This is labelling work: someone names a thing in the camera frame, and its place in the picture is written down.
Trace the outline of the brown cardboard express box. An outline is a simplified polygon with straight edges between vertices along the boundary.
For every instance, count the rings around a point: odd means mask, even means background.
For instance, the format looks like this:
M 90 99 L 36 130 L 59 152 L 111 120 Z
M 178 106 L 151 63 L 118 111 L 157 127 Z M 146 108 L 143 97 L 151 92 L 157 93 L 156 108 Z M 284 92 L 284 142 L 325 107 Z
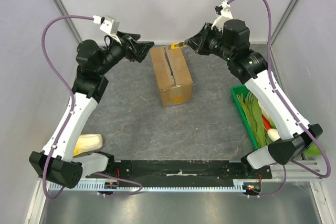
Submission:
M 192 100 L 193 80 L 182 49 L 168 46 L 150 50 L 162 105 L 179 105 Z

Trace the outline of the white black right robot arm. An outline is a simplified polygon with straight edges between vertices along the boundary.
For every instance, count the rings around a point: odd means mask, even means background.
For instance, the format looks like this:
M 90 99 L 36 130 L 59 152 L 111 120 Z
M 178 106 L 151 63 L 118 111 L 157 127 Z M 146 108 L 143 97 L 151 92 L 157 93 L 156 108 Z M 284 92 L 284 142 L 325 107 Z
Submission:
M 205 23 L 185 44 L 199 55 L 214 54 L 227 61 L 231 74 L 255 95 L 278 130 L 278 140 L 241 159 L 240 172 L 251 179 L 260 168 L 273 163 L 285 165 L 303 153 L 312 145 L 310 136 L 319 138 L 323 129 L 319 124 L 309 123 L 279 85 L 271 84 L 273 74 L 268 72 L 264 57 L 250 49 L 249 36 L 250 30 L 244 21 L 231 19 L 223 24 L 223 30 Z

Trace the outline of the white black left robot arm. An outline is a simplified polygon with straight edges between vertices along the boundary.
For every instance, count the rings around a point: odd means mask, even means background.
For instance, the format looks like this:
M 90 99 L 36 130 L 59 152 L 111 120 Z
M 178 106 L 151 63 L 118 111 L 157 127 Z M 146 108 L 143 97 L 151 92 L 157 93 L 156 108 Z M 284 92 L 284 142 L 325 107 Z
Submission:
M 117 35 L 118 40 L 106 35 L 110 42 L 103 47 L 91 39 L 78 45 L 78 67 L 68 106 L 51 139 L 40 152 L 33 151 L 29 157 L 38 177 L 74 188 L 81 178 L 95 172 L 103 178 L 114 175 L 115 165 L 107 155 L 94 153 L 75 158 L 73 152 L 88 117 L 106 90 L 108 79 L 104 75 L 122 59 L 142 62 L 154 46 L 152 41 L 140 41 L 138 34 Z

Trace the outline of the yellow utility knife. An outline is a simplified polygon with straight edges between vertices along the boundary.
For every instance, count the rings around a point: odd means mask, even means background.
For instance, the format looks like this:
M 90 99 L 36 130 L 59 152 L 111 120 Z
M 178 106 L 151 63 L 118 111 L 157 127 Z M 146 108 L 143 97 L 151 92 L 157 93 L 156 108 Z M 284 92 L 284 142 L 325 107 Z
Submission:
M 187 46 L 187 44 L 184 41 L 174 42 L 170 45 L 170 49 L 171 50 L 181 49 L 181 48 L 184 48 L 186 46 Z

